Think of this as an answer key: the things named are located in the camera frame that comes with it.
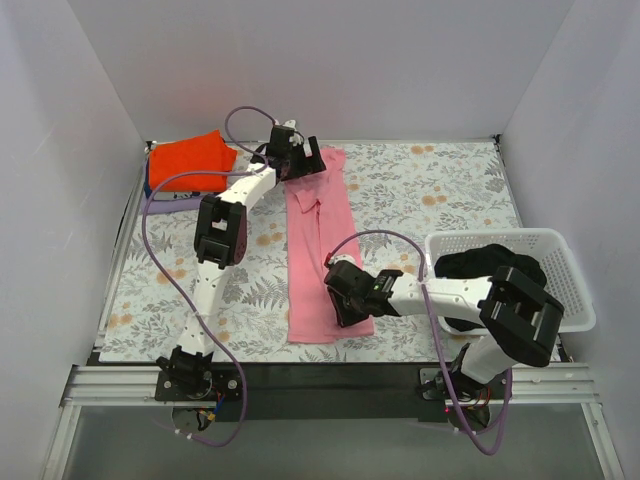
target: white laundry basket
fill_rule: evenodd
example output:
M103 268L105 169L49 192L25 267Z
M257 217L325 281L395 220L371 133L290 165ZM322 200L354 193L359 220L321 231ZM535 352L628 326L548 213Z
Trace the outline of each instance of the white laundry basket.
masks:
M436 232L425 240L427 277L435 277L433 266L438 259L470 248L497 243L514 253L529 255L538 262L547 276L545 290L565 308L560 333L584 332L596 323L591 296L580 269L564 237L549 228L513 228L508 230L458 230ZM440 325L452 334L461 334L450 327L443 317ZM464 335L486 335L484 328L463 332Z

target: orange cloth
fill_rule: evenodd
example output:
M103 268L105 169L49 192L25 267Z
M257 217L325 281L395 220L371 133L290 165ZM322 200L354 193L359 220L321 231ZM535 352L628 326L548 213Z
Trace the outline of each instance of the orange cloth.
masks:
M236 161L236 152L222 140L220 132L158 145L149 160L149 186L155 189L161 182L179 173L193 170L229 172ZM189 175L162 187L163 192L224 192L227 177Z

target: purple cloth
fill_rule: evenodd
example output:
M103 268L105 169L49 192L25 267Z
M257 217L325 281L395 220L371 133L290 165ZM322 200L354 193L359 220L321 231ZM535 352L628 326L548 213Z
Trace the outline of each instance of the purple cloth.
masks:
M184 198L180 200L172 200L170 202L153 201L149 207L149 215L182 212L185 210L198 210L198 208L200 208L200 200L202 200L202 198L203 197ZM140 202L140 212L142 212L147 202L148 200L146 198L142 199Z

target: glass panel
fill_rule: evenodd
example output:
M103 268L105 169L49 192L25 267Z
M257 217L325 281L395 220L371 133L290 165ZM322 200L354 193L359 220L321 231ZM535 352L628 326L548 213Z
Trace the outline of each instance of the glass panel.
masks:
M170 416L165 407L84 407L65 478L602 478L580 405L513 405L494 457L464 435L398 419L250 421L214 449L152 422L172 425ZM222 439L233 427L214 424L205 435Z

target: folded clothing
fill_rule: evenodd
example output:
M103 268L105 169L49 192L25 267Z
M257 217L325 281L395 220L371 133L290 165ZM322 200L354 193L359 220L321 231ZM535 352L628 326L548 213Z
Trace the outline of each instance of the folded clothing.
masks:
M172 202L151 202L149 206L149 215L155 215L159 213L174 213L184 212L186 210L198 210L200 208L200 197L183 198L179 200L173 200ZM140 202L140 213L144 210L145 205L149 200L143 198Z
M158 145L149 156L149 188L154 190L166 179L180 173L210 170L229 172L236 161L236 152L229 148L218 130ZM189 175L164 185L162 192L223 192L227 177L218 175Z
M444 255L438 259L433 271L436 277L468 279L491 276L501 266L517 268L541 287L547 284L547 276L535 258L513 253L507 247L496 243L482 248L472 248L466 252ZM445 317L445 321L459 332L478 328L471 322L457 318Z
M149 185L149 162L147 162L144 172L144 185L142 186L144 190L144 196L149 198L151 196L151 192L153 189L151 185ZM153 197L154 202L168 202L173 200L186 200L188 198L194 197L204 197L209 193L213 192L163 192L160 191L156 193L155 197Z

